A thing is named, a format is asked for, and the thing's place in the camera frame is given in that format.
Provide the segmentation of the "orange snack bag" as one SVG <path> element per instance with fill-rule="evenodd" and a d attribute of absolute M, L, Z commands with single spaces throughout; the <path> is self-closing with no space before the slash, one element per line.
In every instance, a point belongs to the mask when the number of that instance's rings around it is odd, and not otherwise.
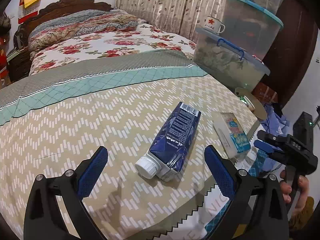
<path fill-rule="evenodd" d="M 272 104 L 278 102 L 278 94 L 262 82 L 258 83 L 252 90 L 252 95 L 257 98 L 262 104 Z"/>

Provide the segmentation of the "leaf pattern curtain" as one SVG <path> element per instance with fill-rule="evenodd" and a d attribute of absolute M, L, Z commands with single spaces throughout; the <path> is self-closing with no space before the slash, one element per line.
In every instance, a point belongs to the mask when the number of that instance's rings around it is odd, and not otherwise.
<path fill-rule="evenodd" d="M 225 0 L 116 0 L 116 7 L 167 32 L 196 41 L 208 16 L 221 20 Z"/>

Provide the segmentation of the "white enamel mug red star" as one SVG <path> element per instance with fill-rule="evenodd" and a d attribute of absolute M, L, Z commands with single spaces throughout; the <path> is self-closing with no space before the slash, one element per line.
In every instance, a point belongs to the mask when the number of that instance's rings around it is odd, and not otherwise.
<path fill-rule="evenodd" d="M 213 16 L 207 16 L 204 21 L 204 28 L 213 31 L 216 34 L 221 34 L 225 31 L 226 27 L 217 18 L 214 18 Z"/>

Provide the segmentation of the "beige round trash bin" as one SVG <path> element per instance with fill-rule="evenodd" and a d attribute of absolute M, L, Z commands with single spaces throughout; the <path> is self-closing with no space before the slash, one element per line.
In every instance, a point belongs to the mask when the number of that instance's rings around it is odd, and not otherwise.
<path fill-rule="evenodd" d="M 254 97 L 248 90 L 244 88 L 236 88 L 235 94 L 243 98 L 243 102 L 247 105 L 249 110 L 259 119 L 259 120 L 265 120 L 267 118 L 267 113 L 261 104 L 261 102 Z"/>

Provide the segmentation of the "yellow red wall calendar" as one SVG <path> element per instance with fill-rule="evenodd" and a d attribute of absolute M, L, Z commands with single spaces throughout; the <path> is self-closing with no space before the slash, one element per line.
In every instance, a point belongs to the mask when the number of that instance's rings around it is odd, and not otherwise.
<path fill-rule="evenodd" d="M 18 24 L 37 16 L 41 0 L 20 0 L 18 7 Z"/>

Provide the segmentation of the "folded floral quilt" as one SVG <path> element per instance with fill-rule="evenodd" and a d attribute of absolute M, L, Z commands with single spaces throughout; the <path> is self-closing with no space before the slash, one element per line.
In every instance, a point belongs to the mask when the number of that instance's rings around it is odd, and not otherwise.
<path fill-rule="evenodd" d="M 28 37 L 28 50 L 33 53 L 70 38 L 112 31 L 132 31 L 138 18 L 125 11 L 83 10 L 38 25 Z"/>

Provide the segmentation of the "carved wooden headboard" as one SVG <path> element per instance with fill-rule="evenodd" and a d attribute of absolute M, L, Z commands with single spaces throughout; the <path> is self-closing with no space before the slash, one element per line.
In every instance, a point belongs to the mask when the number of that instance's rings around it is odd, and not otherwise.
<path fill-rule="evenodd" d="M 55 3 L 50 3 L 45 8 L 39 11 L 39 14 L 28 18 L 24 23 L 18 26 L 18 29 L 13 37 L 15 49 L 21 49 L 28 45 L 28 37 L 30 33 L 40 24 L 73 14 L 83 10 L 102 10 L 110 11 L 112 5 L 105 2 L 95 2 L 94 0 L 59 0 Z"/>

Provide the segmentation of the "blue clothes bundle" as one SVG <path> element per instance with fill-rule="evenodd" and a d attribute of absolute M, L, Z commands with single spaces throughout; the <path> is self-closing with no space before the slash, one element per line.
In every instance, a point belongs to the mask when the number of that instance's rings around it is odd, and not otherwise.
<path fill-rule="evenodd" d="M 267 113 L 267 118 L 261 121 L 261 124 L 267 133 L 270 133 L 274 136 L 286 137 L 288 135 L 290 122 L 283 115 L 281 109 L 278 109 L 276 103 L 264 104 L 264 109 Z M 262 171 L 260 174 L 264 177 L 269 173 L 279 174 L 279 170 L 284 168 L 284 165 L 276 162 L 270 158 L 267 158 L 263 164 Z"/>

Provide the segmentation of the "dark blue drink carton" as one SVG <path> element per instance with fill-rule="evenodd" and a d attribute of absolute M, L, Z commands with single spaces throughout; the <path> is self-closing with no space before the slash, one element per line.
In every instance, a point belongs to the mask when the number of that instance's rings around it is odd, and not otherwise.
<path fill-rule="evenodd" d="M 174 179 L 189 153 L 200 117 L 199 110 L 179 102 L 146 154 L 135 163 L 138 173 L 145 179 L 155 176 L 165 182 Z"/>

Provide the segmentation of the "floral bed sheet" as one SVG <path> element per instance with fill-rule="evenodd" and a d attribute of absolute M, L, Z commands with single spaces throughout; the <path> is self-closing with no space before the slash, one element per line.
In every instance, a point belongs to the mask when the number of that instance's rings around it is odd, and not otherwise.
<path fill-rule="evenodd" d="M 183 36 L 144 23 L 138 25 L 135 31 L 91 33 L 51 45 L 34 55 L 29 75 L 70 63 L 138 54 L 154 49 L 181 51 L 192 59 L 195 48 L 196 43 Z"/>

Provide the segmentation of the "dark wooden nightstand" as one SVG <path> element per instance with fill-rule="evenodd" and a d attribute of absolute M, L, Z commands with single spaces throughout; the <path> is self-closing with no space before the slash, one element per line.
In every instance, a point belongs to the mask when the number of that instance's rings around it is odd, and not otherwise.
<path fill-rule="evenodd" d="M 15 51 L 10 57 L 7 58 L 9 78 L 11 83 L 27 77 L 30 73 L 31 60 L 30 53 L 27 47 Z"/>

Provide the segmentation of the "lower storage box blue lid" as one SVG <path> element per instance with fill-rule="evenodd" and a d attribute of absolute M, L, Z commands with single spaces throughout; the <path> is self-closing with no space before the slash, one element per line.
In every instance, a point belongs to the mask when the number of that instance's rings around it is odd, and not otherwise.
<path fill-rule="evenodd" d="M 205 28 L 196 28 L 198 40 L 193 61 L 234 92 L 251 92 L 270 70 L 245 50 Z"/>

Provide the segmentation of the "upper storage box teal lid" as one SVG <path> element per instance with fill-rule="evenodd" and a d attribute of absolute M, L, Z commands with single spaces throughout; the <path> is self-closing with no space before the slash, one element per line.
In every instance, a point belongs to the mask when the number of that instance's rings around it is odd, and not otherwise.
<path fill-rule="evenodd" d="M 261 60 L 284 27 L 276 15 L 250 0 L 225 0 L 222 23 L 224 39 Z"/>

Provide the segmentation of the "blue tissue pack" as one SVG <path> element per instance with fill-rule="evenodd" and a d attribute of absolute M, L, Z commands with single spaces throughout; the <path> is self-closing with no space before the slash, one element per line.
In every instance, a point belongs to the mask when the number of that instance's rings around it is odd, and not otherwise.
<path fill-rule="evenodd" d="M 251 145 L 233 113 L 213 113 L 213 127 L 229 159 L 246 154 Z"/>

